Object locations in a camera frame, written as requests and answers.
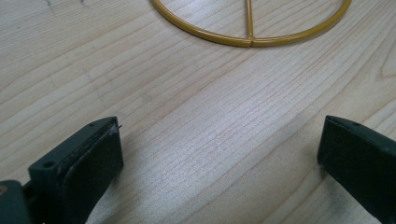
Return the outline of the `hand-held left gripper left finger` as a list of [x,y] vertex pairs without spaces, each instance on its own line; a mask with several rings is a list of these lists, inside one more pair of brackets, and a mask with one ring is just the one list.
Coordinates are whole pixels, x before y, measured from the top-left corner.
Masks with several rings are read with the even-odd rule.
[[118,119],[96,120],[29,168],[46,224],[84,224],[123,167]]

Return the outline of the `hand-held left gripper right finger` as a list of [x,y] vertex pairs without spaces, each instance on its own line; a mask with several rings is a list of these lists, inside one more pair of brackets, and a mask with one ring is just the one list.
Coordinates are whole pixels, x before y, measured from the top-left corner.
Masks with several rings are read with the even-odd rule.
[[396,141],[328,116],[318,163],[382,224],[396,224]]

